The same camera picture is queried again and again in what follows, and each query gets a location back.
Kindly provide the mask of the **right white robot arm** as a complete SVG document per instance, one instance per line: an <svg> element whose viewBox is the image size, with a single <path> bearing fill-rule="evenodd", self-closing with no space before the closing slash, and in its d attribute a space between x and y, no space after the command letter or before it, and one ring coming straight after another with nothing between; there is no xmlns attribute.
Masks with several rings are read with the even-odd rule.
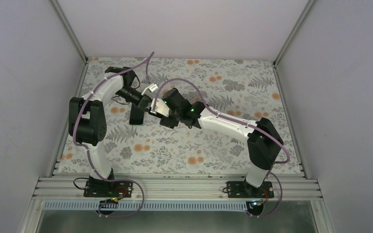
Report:
<svg viewBox="0 0 373 233"><path fill-rule="evenodd" d="M173 88L152 100L150 111L161 116L160 124L173 129L179 123L188 128L213 130L245 143L251 167L245 177L244 193L255 198L272 169L283 145L282 138L267 118L245 120L222 113L202 101L190 103Z"/></svg>

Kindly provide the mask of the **black phone from beige case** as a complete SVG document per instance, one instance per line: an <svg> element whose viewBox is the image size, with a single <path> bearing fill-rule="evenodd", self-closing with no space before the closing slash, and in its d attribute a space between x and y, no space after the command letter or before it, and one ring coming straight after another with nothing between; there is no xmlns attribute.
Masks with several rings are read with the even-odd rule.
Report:
<svg viewBox="0 0 373 233"><path fill-rule="evenodd" d="M142 125L144 121L144 111L132 104L130 110L130 125Z"/></svg>

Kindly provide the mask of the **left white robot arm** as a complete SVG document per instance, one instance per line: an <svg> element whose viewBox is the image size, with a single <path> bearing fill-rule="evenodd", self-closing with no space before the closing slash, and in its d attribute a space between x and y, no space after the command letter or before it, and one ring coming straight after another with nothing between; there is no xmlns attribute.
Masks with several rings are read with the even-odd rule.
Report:
<svg viewBox="0 0 373 233"><path fill-rule="evenodd" d="M114 96L131 105L130 124L141 125L152 99L133 87L138 79L133 68L109 67L104 77L91 91L69 101L68 132L77 146L84 147L90 167L90 177L99 180L96 190L108 197L115 192L113 169L107 160L103 140L107 133L105 108Z"/></svg>

